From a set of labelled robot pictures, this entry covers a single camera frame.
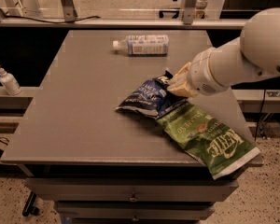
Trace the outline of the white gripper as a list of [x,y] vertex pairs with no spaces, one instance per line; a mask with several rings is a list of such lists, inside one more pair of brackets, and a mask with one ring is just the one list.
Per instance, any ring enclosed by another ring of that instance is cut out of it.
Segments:
[[176,96],[195,97],[198,93],[210,96],[226,91],[228,88],[219,84],[211,72],[210,57],[214,50],[202,51],[192,62],[182,66],[169,81],[168,92]]

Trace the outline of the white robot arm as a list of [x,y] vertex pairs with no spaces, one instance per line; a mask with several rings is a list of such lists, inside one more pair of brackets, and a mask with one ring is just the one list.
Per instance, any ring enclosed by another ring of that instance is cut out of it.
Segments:
[[197,54],[170,79],[167,90],[182,97],[213,95],[273,77],[280,77],[280,7],[262,10],[239,37]]

